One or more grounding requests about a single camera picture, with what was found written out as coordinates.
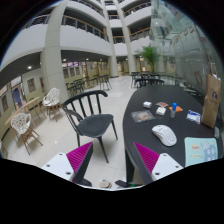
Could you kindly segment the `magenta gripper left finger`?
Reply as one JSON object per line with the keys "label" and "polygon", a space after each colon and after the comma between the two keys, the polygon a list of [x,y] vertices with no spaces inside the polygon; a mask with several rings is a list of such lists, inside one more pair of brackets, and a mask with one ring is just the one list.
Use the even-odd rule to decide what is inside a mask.
{"label": "magenta gripper left finger", "polygon": [[93,143],[89,142],[67,154],[59,152],[42,169],[75,184],[90,184],[84,175],[92,153]]}

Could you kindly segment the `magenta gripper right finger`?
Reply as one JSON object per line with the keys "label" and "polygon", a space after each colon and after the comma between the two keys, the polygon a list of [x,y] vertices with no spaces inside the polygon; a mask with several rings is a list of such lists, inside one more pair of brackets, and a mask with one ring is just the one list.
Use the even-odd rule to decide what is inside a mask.
{"label": "magenta gripper right finger", "polygon": [[134,145],[153,181],[157,181],[182,169],[182,166],[169,154],[158,154],[137,142]]}

